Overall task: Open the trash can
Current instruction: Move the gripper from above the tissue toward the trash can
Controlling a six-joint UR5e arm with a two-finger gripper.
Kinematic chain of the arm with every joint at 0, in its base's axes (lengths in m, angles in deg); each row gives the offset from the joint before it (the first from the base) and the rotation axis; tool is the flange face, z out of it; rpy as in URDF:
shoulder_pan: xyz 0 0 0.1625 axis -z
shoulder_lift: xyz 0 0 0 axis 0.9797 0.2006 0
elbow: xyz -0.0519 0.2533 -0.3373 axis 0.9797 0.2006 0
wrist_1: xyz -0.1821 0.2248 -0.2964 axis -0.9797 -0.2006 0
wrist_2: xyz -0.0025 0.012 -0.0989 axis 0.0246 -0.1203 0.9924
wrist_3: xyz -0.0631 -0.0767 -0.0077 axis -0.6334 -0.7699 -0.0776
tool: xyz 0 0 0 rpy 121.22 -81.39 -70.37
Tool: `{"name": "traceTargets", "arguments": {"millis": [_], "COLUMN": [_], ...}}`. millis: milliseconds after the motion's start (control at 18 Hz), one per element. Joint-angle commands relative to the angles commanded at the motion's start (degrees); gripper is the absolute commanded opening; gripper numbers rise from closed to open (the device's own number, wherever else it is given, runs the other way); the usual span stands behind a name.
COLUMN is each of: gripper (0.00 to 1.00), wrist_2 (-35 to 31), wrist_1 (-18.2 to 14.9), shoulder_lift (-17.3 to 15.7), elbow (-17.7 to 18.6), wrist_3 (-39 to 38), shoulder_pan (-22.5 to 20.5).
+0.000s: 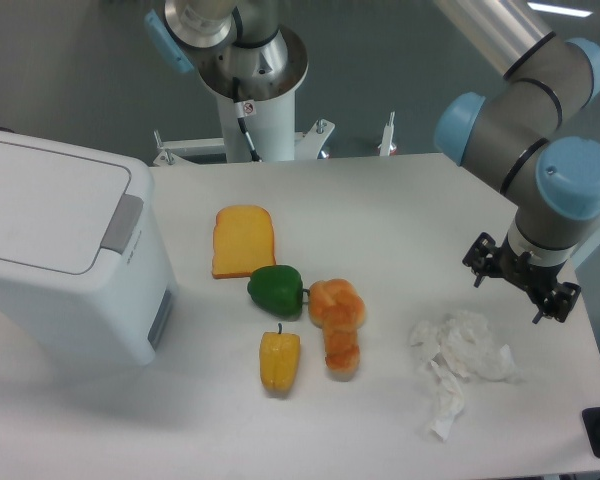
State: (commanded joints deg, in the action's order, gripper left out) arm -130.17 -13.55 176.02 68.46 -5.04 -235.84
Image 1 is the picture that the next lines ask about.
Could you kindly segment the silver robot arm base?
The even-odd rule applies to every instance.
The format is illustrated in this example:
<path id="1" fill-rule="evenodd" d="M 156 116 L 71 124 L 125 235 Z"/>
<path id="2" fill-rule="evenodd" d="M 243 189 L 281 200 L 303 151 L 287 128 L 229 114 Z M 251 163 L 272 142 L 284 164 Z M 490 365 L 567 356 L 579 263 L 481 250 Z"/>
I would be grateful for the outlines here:
<path id="1" fill-rule="evenodd" d="M 144 17 L 163 61 L 196 71 L 231 100 L 267 101 L 295 90 L 308 71 L 300 37 L 280 20 L 278 1 L 166 1 Z"/>

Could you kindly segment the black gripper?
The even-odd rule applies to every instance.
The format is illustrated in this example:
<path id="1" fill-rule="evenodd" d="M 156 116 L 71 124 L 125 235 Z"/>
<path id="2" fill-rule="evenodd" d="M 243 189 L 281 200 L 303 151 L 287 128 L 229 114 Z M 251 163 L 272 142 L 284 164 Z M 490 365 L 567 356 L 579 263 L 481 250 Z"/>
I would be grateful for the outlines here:
<path id="1" fill-rule="evenodd" d="M 564 323 L 580 298 L 581 287 L 578 284 L 557 281 L 565 262 L 549 267 L 531 264 L 530 254 L 515 254 L 508 238 L 499 247 L 488 233 L 482 232 L 462 263 L 475 276 L 475 288 L 485 278 L 503 278 L 524 291 L 538 309 L 532 319 L 533 324 L 538 324 L 543 318 Z"/>

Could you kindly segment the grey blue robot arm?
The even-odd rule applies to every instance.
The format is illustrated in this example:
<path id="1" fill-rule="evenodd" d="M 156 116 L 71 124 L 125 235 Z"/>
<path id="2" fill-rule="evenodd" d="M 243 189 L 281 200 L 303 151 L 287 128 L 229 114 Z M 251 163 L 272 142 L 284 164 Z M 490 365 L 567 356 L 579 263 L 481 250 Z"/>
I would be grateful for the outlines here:
<path id="1" fill-rule="evenodd" d="M 477 281 L 523 291 L 538 319 L 564 322 L 581 289 L 558 276 L 600 216 L 600 143 L 556 132 L 599 94 L 600 47 L 560 38 L 524 1 L 438 8 L 507 84 L 494 99 L 459 96 L 434 133 L 442 153 L 516 207 L 503 241 L 481 234 L 463 262 Z"/>

